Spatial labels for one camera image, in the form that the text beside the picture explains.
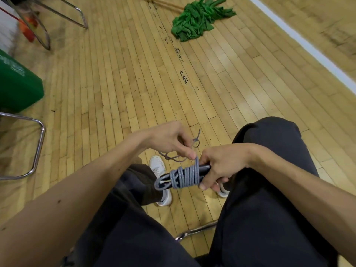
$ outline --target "white line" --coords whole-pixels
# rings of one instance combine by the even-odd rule
[[[262,10],[271,20],[273,20],[283,31],[285,31],[291,38],[297,41],[307,52],[309,52],[315,59],[319,61],[327,70],[329,70],[335,77],[337,77],[346,87],[348,87],[354,94],[356,94],[356,83],[346,75],[340,68],[338,68],[332,61],[330,61],[323,53],[310,44],[298,32],[288,26],[280,17],[274,14],[267,6],[260,0],[250,0],[259,9]]]

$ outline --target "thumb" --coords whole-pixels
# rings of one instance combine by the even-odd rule
[[[202,179],[202,182],[199,184],[199,188],[207,190],[209,187],[212,187],[218,178],[219,176],[215,173],[214,169],[211,168],[208,174]]]
[[[178,140],[176,142],[176,149],[181,156],[187,157],[190,160],[194,160],[197,156],[192,148],[181,144]]]

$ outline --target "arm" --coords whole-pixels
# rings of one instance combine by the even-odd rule
[[[132,160],[147,148],[190,159],[192,140],[180,122],[135,132],[110,152],[30,202],[0,227],[0,266],[54,266],[80,235]]]
[[[216,181],[225,182],[244,167],[253,168],[277,187],[314,228],[356,266],[356,196],[253,143],[207,149],[200,163],[208,162],[211,170],[203,179],[201,188],[217,190]]]

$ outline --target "forearm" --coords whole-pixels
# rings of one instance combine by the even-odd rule
[[[254,146],[253,154],[250,166],[277,187],[341,255],[356,265],[356,197],[265,147]]]
[[[30,202],[0,231],[1,266],[53,266],[74,245],[131,161],[145,149],[131,134],[110,152]]]

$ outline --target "green mop head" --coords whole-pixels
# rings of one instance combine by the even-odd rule
[[[203,1],[199,0],[198,2],[187,4],[183,13],[172,21],[171,32],[177,39],[180,39],[180,42],[198,38],[204,31],[214,29],[211,23],[214,23],[216,19],[236,15],[232,8],[216,7],[226,0]]]

